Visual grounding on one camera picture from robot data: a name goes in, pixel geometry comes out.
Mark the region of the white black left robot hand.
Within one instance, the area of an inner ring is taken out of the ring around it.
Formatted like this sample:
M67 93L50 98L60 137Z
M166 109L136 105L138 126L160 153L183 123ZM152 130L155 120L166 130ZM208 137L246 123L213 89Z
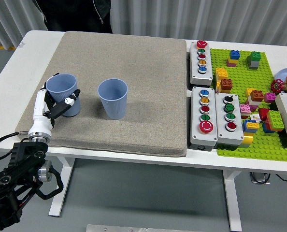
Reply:
M54 120L60 116L73 117L79 114L80 89L72 74L56 73L38 91L33 112L33 126L28 132L31 142L49 143Z

